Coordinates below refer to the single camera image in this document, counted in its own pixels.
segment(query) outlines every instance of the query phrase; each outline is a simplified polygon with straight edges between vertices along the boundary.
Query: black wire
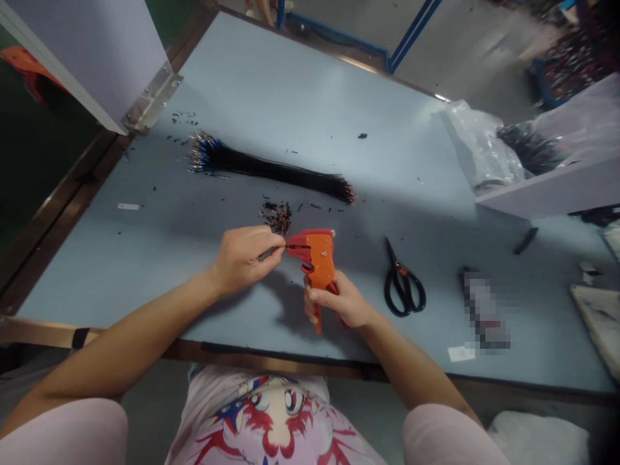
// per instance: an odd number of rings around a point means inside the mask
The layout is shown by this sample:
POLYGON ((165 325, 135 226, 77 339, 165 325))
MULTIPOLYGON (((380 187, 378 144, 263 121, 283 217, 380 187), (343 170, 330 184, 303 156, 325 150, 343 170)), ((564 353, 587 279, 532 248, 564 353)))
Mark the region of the black wire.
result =
POLYGON ((305 168, 269 161, 231 149, 207 134, 194 136, 192 164, 196 172, 227 171, 246 176, 267 178, 322 192, 346 204, 355 201, 349 182, 340 174, 325 174, 305 168))

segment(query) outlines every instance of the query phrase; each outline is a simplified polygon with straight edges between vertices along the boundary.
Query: person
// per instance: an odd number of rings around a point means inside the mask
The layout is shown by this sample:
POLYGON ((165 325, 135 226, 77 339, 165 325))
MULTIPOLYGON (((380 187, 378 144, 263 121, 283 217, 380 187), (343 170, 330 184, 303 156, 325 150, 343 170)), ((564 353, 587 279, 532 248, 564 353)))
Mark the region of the person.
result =
MULTIPOLYGON (((284 12, 290 13, 293 11, 294 6, 293 0, 285 0, 284 12)), ((278 0, 256 0, 256 9, 263 23, 269 27, 273 27, 273 18, 276 17, 278 11, 278 0)), ((250 18, 254 17, 253 0, 245 0, 245 15, 250 18)))
MULTIPOLYGON (((124 463, 123 394, 213 304, 275 269, 284 245, 266 225, 227 231, 210 267, 104 331, 20 401, 0 431, 0 463, 124 463)), ((315 323, 315 304, 332 309, 377 356, 410 410, 403 426, 406 462, 507 465, 441 368, 343 273, 336 272, 334 281, 339 295, 311 289, 306 280, 305 313, 315 323)), ((202 366, 193 370, 166 463, 385 462, 330 406, 323 378, 202 366)))

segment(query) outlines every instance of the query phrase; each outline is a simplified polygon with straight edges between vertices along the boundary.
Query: light blue table surface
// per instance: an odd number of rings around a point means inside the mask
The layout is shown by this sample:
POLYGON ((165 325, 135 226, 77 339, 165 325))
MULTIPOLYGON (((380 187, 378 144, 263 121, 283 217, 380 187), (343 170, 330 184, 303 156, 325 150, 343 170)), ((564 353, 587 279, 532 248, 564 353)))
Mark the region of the light blue table surface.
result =
MULTIPOLYGON (((185 81, 155 127, 134 140, 129 160, 118 163, 18 316, 111 326, 209 265, 226 229, 261 224, 264 194, 292 206, 289 234, 334 229, 336 266, 447 372, 615 391, 568 293, 580 260, 613 269, 599 234, 567 216, 539 220, 535 241, 513 255, 532 225, 476 206, 438 115, 445 103, 226 14, 180 74, 185 81), (196 116, 173 123, 178 112, 196 116), (180 143, 198 128, 238 150, 344 173, 357 203, 257 178, 189 173, 189 146, 180 143), (362 132, 366 139, 357 138, 362 132), (121 210, 119 203, 143 207, 121 210), (384 303, 384 235, 426 287, 420 314, 396 318, 384 303), (500 312, 512 347, 452 363, 448 348, 475 340, 458 279, 465 264, 485 271, 506 299, 500 312)), ((218 304, 183 337, 375 361, 328 311, 324 335, 315 334, 303 313, 300 265, 285 256, 277 271, 218 304)))

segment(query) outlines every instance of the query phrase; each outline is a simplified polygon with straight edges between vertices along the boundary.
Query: scissors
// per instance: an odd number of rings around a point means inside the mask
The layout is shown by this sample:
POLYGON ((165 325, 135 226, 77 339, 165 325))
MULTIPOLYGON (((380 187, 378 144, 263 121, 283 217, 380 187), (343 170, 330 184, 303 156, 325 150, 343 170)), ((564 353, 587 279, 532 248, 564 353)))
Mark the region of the scissors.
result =
POLYGON ((389 239, 387 237, 386 245, 387 254, 389 255, 389 264, 391 267, 390 270, 387 272, 386 287, 384 290, 387 306, 394 315, 401 318, 404 318, 411 312, 421 312, 422 310, 424 310, 424 307, 426 307, 426 292, 424 290, 424 286, 417 278, 417 276, 415 276, 415 274, 413 274, 411 271, 407 270, 403 265, 400 264, 400 262, 396 258, 394 249, 392 249, 392 245, 389 243, 389 239), (411 284, 409 284, 409 279, 413 281, 415 287, 418 289, 418 295, 420 298, 420 303, 418 305, 415 305, 415 302, 413 301, 413 296, 411 295, 411 284), (390 295, 390 287, 392 283, 396 287, 398 297, 400 297, 400 301, 404 306, 403 310, 399 310, 396 305, 394 305, 394 302, 392 302, 392 297, 390 295))

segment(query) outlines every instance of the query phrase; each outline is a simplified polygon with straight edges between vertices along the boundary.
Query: white label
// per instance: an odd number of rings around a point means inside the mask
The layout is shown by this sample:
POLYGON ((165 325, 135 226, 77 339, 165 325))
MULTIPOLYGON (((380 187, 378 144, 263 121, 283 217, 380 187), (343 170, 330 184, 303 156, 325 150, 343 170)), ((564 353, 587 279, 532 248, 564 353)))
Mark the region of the white label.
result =
POLYGON ((138 210, 140 208, 140 206, 135 203, 119 203, 118 207, 121 210, 138 210))
POLYGON ((450 362, 463 362, 465 360, 473 360, 476 358, 475 347, 449 347, 448 355, 450 356, 450 362))

